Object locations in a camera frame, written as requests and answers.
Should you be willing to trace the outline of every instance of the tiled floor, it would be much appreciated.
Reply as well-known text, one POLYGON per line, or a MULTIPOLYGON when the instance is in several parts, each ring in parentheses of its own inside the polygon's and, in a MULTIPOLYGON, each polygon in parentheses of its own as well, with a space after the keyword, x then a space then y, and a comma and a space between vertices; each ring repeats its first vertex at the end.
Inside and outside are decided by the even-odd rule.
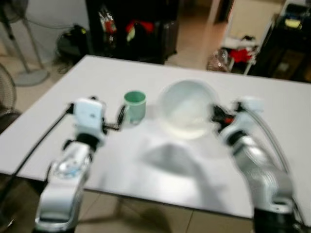
MULTIPOLYGON (((183 14, 177 45, 178 54, 169 58, 168 66, 205 69, 208 56, 216 50, 225 32, 225 24, 207 25, 208 10, 203 9, 183 14)), ((17 59, 0 57, 0 62, 16 76, 22 70, 17 59)), ((50 77, 40 85, 17 87, 16 107, 24 112, 46 93, 62 75, 57 66, 48 66, 50 77)), ((38 196, 23 183, 23 192, 29 194, 27 201, 19 198, 16 205, 16 223, 8 232, 30 232, 38 202, 38 196)), ((78 233, 248 233, 251 222, 218 216, 184 208, 167 206, 141 200, 119 199, 115 196, 85 192, 78 233)))

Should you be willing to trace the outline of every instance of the white table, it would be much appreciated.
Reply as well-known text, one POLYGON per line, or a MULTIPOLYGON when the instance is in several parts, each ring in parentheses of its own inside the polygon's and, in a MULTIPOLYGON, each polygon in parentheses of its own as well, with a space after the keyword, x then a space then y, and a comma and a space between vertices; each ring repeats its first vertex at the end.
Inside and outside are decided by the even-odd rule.
MULTIPOLYGON (((239 97, 263 98, 263 117, 286 153, 293 174, 295 195, 307 224, 311 225, 311 86, 308 84, 88 56, 0 136, 0 172, 12 173, 71 101, 98 96, 107 104, 106 119, 113 122, 125 92, 133 89, 145 92, 150 109, 164 87, 185 79, 206 82, 227 107, 239 97)), ((153 134, 161 140, 171 140, 156 124, 150 126, 152 134, 144 134, 143 128, 151 122, 147 117, 137 127, 109 134, 106 145, 95 155, 87 189, 252 217, 245 181, 235 168, 228 148, 213 133, 190 143, 180 141, 183 145, 196 147, 198 152, 195 159, 199 161, 207 182, 204 202, 197 201, 196 194, 187 189, 193 185, 191 182, 182 186, 170 181, 159 184, 155 180, 153 186, 150 179, 154 177, 142 176, 145 167, 135 163, 135 156, 144 140, 149 140, 153 134)), ((37 149, 20 175, 43 180, 51 160, 60 155, 63 143, 72 135, 72 117, 68 116, 37 149)), ((254 130, 254 135, 267 144, 259 130, 254 130)))

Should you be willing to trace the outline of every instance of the red cloth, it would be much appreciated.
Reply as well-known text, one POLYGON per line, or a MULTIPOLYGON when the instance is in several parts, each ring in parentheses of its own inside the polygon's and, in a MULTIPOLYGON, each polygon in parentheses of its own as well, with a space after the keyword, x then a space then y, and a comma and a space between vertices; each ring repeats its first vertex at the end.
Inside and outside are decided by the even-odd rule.
POLYGON ((248 55, 248 51, 246 49, 243 50, 232 50, 230 52, 230 56, 234 59, 234 62, 247 62, 249 61, 252 56, 248 55))
POLYGON ((132 20, 127 26, 126 26, 126 32, 129 33, 131 29, 133 28, 135 23, 139 23, 143 28, 146 30, 147 33, 152 33, 154 31, 154 25, 150 22, 144 22, 144 21, 137 21, 132 20))

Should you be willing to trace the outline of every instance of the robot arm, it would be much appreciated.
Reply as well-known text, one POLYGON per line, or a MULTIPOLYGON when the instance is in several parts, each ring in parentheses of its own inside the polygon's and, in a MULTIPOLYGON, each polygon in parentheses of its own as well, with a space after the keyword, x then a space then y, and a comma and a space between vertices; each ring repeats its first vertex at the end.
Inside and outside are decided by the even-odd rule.
POLYGON ((104 113, 105 105, 95 99, 79 99, 73 104, 75 140, 68 140, 63 154, 51 164, 33 232, 74 232, 93 155, 104 144, 108 129, 120 129, 124 107, 117 124, 106 124, 104 113))
MULTIPOLYGON (((258 110, 251 100, 245 100, 244 104, 253 111, 258 110)), ((291 178, 248 133, 250 117, 245 112, 233 116, 215 106, 212 120, 220 123, 219 137, 231 147, 236 165, 247 180, 254 205, 255 232, 296 232, 291 178)))

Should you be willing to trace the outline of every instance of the standing fan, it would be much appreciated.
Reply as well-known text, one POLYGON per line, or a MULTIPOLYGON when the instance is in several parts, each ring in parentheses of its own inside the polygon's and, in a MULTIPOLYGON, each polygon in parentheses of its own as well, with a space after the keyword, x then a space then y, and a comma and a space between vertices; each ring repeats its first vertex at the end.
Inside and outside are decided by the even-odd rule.
POLYGON ((16 90, 13 79, 0 63, 0 134, 20 116, 20 112, 14 108, 15 102, 16 90))
POLYGON ((23 63, 25 71, 20 73, 15 79, 15 84, 19 86, 31 86, 43 82, 49 75, 47 70, 44 69, 33 35, 28 24, 26 14, 26 8, 28 5, 28 0, 0 0, 0 21, 3 23, 4 28, 8 34, 9 39, 12 41, 19 59, 23 63), (14 37, 13 30, 10 23, 14 23, 18 20, 22 20, 29 37, 31 39, 32 46, 35 51, 40 69, 30 70, 25 57, 23 56, 20 47, 14 37))

